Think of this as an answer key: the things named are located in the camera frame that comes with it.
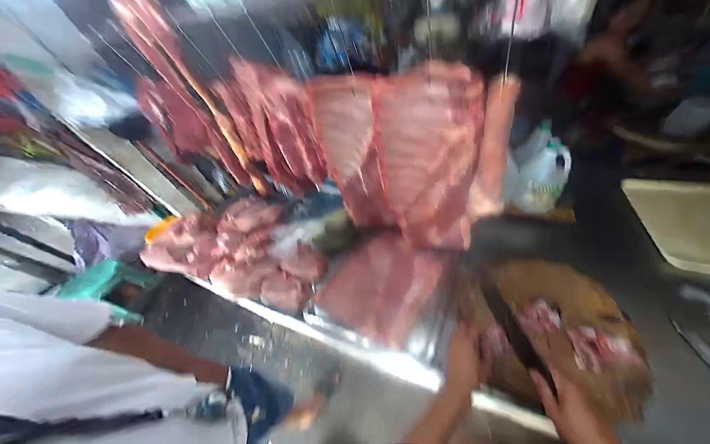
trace yellow object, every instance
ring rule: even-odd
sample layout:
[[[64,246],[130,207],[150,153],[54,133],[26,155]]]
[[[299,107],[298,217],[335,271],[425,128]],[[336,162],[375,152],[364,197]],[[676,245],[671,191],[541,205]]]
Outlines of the yellow object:
[[[170,225],[172,225],[174,222],[177,222],[178,220],[180,220],[180,217],[178,216],[172,215],[165,217],[163,220],[153,225],[153,227],[147,231],[147,234],[144,235],[144,242],[146,242],[147,245],[150,245],[158,234],[160,234],[163,230],[167,229]]]

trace person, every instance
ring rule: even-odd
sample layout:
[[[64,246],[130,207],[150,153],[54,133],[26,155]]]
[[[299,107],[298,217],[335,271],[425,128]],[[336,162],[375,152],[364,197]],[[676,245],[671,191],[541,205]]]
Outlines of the person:
[[[444,444],[470,412],[470,393],[488,378],[491,359],[479,357],[479,331],[462,323],[448,348],[447,379],[430,409],[403,442]],[[536,371],[536,383],[544,410],[552,419],[558,435],[569,444],[620,444],[610,423],[595,409],[579,386],[554,368],[550,369],[558,390],[552,394],[547,382]]]
[[[256,372],[114,325],[105,303],[0,291],[0,443],[256,444],[310,426],[336,381],[293,406]]]
[[[562,90],[575,102],[589,95],[607,95],[592,98],[623,102],[623,95],[654,93],[651,77],[635,60],[626,40],[640,26],[651,8],[650,0],[634,0],[620,9],[609,21],[606,29],[580,51],[577,60],[563,75]]]

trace hand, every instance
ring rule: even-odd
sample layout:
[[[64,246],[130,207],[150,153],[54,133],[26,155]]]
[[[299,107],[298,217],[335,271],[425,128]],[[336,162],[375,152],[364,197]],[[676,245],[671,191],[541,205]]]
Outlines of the hand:
[[[550,369],[558,389],[558,398],[552,394],[544,377],[530,372],[547,416],[558,429],[558,435],[569,444],[621,444],[609,421],[599,412],[580,387]]]
[[[466,395],[478,388],[482,376],[491,368],[490,357],[479,357],[478,330],[463,321],[451,337],[448,346],[448,369],[445,389]]]

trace wooden cutting board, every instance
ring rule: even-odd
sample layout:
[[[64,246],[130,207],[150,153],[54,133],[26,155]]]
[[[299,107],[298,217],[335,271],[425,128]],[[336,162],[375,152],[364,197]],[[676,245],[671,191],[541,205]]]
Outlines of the wooden cutting board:
[[[626,365],[594,374],[580,370],[574,361],[574,349],[566,329],[579,326],[601,328],[611,335],[628,338],[646,359],[645,347],[635,328],[601,284],[571,266],[552,261],[503,261],[482,267],[479,271],[491,275],[515,313],[540,296],[560,307],[560,332],[529,337],[542,358],[580,384],[609,420],[643,418],[643,404],[652,392],[652,376],[647,366]],[[456,295],[463,317],[483,328],[494,325],[495,319],[481,295],[477,277],[463,268],[457,275]],[[494,359],[488,385],[519,400],[539,402],[533,380],[513,353]]]

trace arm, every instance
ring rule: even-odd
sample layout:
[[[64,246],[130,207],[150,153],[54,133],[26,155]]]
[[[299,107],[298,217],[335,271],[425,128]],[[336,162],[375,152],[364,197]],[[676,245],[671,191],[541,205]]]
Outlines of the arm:
[[[550,372],[558,388],[557,399],[541,375],[534,370],[530,376],[539,390],[547,416],[558,429],[558,435],[569,444],[621,444],[610,423],[591,404],[577,383],[554,368]]]
[[[470,393],[478,388],[480,369],[488,369],[488,359],[481,361],[478,331],[462,324],[451,338],[445,386],[432,401],[431,408],[404,442],[444,444],[451,433],[470,413]]]
[[[651,77],[642,66],[632,62],[623,44],[613,39],[601,39],[588,48],[592,59],[604,62],[610,72],[637,93],[654,93]]]
[[[224,386],[229,368],[213,361],[190,355],[182,347],[137,326],[106,328],[88,343],[90,347],[121,355],[142,358],[157,368],[193,375],[199,382]]]

